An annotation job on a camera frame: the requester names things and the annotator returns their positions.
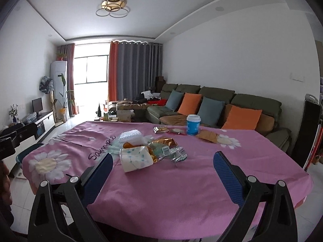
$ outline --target pink tablecloth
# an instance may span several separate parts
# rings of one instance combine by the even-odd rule
[[[51,140],[23,160],[23,173],[31,184],[42,179],[51,183],[67,180],[65,173],[81,175],[94,165],[112,139],[121,132],[138,129],[153,134],[150,123],[85,122]],[[136,235],[185,239],[223,233],[238,206],[233,204],[213,168],[213,155],[221,150],[246,175],[261,182],[284,180],[294,206],[312,189],[311,177],[269,140],[251,130],[210,129],[227,138],[227,145],[207,143],[194,136],[173,137],[188,153],[176,167],[164,159],[142,170],[125,173],[120,160],[105,182],[96,201],[88,206],[94,220]],[[56,168],[39,174],[37,163],[56,160]],[[261,216],[260,205],[253,225]]]

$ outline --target black bag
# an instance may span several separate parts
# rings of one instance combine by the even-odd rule
[[[146,103],[147,99],[143,95],[143,93],[140,93],[137,95],[137,97],[133,100],[134,103]]]

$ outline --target monitor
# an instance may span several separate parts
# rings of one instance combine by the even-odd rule
[[[32,103],[34,112],[36,112],[37,116],[39,116],[39,112],[43,110],[43,103],[41,101],[41,98],[33,100]]]

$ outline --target sofa armrest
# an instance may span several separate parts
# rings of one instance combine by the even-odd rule
[[[276,128],[274,131],[266,135],[266,138],[279,149],[286,152],[292,142],[290,134],[291,131],[288,128]]]

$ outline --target silver knob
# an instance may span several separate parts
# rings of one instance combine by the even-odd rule
[[[283,180],[279,180],[279,181],[278,181],[278,184],[279,184],[281,187],[286,186],[286,183],[285,183]]]
[[[47,186],[47,184],[48,184],[48,181],[44,180],[44,181],[41,182],[40,186],[45,187],[45,186]]]
[[[79,180],[78,176],[72,176],[71,179],[69,180],[71,183],[75,183]]]
[[[257,179],[253,175],[250,175],[250,176],[248,176],[248,181],[251,183],[255,183],[257,181]]]

